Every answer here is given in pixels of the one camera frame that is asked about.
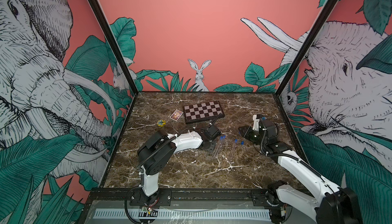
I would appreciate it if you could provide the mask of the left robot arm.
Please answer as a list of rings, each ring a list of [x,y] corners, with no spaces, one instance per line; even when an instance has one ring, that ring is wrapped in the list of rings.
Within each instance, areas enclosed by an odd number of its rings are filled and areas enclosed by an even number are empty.
[[[155,132],[137,151],[137,169],[141,175],[140,187],[144,196],[156,195],[159,173],[173,154],[191,149],[213,153],[216,138],[221,136],[215,122],[223,117],[219,114],[206,127],[186,128],[178,134],[166,134],[162,130]]]

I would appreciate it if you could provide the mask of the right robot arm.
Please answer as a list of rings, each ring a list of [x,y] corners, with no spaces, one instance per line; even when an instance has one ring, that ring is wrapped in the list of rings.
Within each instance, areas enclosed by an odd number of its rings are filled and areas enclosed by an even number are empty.
[[[278,140],[276,123],[262,115],[253,116],[252,126],[238,128],[246,140],[260,147],[260,154],[271,158],[299,180],[310,194],[292,188],[284,181],[269,184],[266,202],[272,207],[284,205],[299,210],[317,224],[361,224],[363,222],[357,194],[350,188],[341,188],[317,172],[292,150]]]

